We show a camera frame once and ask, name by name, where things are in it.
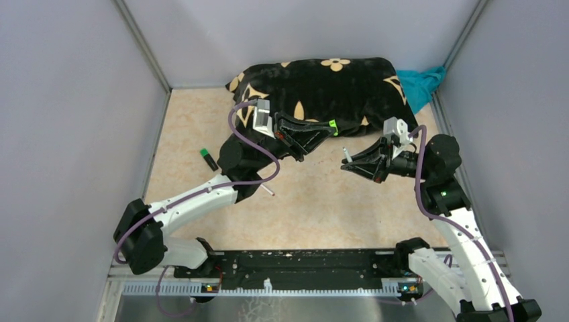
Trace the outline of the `clear highlighter with green cap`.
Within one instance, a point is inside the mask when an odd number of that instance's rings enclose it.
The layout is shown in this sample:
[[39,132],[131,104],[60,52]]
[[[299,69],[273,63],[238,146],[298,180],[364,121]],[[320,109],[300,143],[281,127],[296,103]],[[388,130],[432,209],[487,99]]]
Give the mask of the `clear highlighter with green cap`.
[[338,136],[339,129],[338,129],[338,125],[337,125],[336,121],[334,119],[332,119],[328,122],[328,125],[333,129],[333,136]]

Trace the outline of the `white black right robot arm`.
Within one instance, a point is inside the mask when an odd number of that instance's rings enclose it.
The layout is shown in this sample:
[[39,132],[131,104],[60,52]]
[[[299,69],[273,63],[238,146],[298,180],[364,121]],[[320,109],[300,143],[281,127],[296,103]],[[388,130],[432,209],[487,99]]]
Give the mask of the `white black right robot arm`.
[[397,244],[393,266],[401,276],[422,277],[457,321],[537,321],[539,304],[511,284],[484,240],[472,203],[455,176],[461,163],[454,137],[421,134],[415,152],[406,150],[401,138],[384,136],[363,152],[346,155],[341,168],[376,183],[390,174],[415,181],[417,206],[446,240],[459,271],[438,260],[419,237]]

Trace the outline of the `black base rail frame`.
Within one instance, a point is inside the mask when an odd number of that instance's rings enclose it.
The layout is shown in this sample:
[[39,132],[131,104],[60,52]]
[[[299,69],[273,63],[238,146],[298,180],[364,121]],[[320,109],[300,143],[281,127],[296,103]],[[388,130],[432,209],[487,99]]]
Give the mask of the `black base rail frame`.
[[425,285],[449,303],[467,301],[476,286],[492,286],[492,274],[476,276],[445,248],[415,252],[399,249],[265,250],[218,252],[203,269],[153,268],[135,275],[126,266],[108,279],[123,282],[134,296],[189,296],[205,303],[215,297],[376,297],[415,301]]

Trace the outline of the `black marker with green tip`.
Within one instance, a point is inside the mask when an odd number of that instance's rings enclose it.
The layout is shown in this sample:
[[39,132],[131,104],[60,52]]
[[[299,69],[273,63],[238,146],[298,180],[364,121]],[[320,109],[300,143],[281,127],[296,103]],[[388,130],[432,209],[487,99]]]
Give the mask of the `black marker with green tip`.
[[209,153],[209,151],[206,148],[202,148],[200,150],[200,155],[212,171],[217,171],[219,169],[219,166],[217,165],[216,161],[213,159],[212,155]]

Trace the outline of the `white pen with green tip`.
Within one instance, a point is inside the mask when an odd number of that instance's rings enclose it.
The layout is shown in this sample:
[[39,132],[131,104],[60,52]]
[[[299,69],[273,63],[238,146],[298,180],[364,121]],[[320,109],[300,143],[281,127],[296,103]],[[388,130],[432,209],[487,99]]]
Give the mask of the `white pen with green tip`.
[[346,147],[343,147],[342,150],[343,150],[343,153],[344,153],[346,162],[347,162],[347,163],[353,162],[353,159],[352,159],[352,157],[351,157],[351,155],[350,155],[348,149],[347,149]]

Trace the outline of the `white marker with red tip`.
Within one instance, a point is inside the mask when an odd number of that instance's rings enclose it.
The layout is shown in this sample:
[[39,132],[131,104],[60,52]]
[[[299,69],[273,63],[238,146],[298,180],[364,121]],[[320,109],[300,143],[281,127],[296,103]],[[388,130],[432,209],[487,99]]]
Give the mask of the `white marker with red tip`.
[[275,196],[275,193],[274,193],[271,189],[269,189],[266,185],[261,184],[260,186],[261,186],[267,193],[269,193],[271,196]]

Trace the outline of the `teal cloth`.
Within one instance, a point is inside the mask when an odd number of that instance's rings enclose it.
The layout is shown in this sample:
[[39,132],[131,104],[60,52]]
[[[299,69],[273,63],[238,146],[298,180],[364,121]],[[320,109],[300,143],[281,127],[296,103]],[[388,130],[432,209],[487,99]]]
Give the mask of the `teal cloth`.
[[446,68],[436,66],[419,72],[416,70],[396,70],[397,76],[412,112],[418,114],[431,100],[446,77]]

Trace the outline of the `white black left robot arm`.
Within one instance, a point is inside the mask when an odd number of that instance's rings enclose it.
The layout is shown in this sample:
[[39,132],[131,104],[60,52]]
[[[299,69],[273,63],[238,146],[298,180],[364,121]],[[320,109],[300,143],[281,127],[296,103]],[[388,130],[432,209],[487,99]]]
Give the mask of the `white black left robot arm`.
[[259,186],[275,178],[259,171],[269,164],[280,170],[280,160],[292,157],[303,161],[326,139],[338,134],[334,120],[299,121],[277,113],[264,121],[271,133],[254,142],[237,129],[222,145],[218,166],[221,173],[197,188],[152,204],[136,199],[127,204],[115,228],[115,261],[129,266],[135,275],[160,265],[181,266],[199,277],[215,269],[214,253],[204,239],[182,241],[174,231],[220,208],[251,197]]

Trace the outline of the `black pillow with beige flowers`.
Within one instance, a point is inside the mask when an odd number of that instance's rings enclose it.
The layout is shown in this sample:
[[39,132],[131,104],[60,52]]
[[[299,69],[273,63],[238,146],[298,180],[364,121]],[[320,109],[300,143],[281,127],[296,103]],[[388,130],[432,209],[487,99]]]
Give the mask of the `black pillow with beige flowers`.
[[373,58],[312,58],[248,67],[226,84],[235,104],[266,99],[271,113],[301,121],[334,120],[340,137],[382,131],[402,119],[410,133],[418,122],[392,63]]

